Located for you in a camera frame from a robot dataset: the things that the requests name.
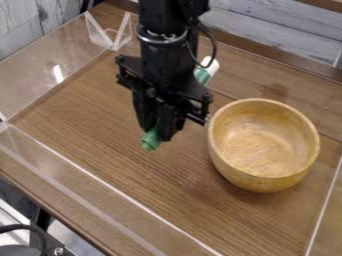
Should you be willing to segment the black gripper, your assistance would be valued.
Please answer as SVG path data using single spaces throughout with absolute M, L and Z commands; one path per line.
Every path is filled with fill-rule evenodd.
M 206 123 L 214 95 L 194 74 L 186 76 L 183 85 L 166 87 L 143 77 L 139 57 L 119 55 L 115 62 L 118 83 L 132 92 L 138 122 L 146 132 L 156 125 L 160 141 L 168 142 L 183 129 L 186 119 Z

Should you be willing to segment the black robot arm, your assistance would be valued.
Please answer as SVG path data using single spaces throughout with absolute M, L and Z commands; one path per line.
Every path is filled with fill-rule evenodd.
M 140 55 L 116 57 L 118 83 L 132 92 L 139 126 L 168 142 L 187 120 L 203 125 L 214 100 L 195 78 L 201 16 L 210 0 L 139 0 Z

